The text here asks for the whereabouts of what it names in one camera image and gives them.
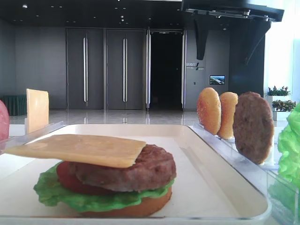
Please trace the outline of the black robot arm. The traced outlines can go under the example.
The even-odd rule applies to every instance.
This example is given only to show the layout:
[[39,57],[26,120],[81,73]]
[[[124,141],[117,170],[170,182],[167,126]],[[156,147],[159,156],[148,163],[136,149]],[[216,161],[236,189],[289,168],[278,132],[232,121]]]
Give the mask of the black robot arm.
[[195,29],[196,58],[203,60],[210,30],[233,30],[241,38],[239,58],[248,64],[272,23],[281,22],[284,9],[264,0],[184,0],[181,10],[191,14]]

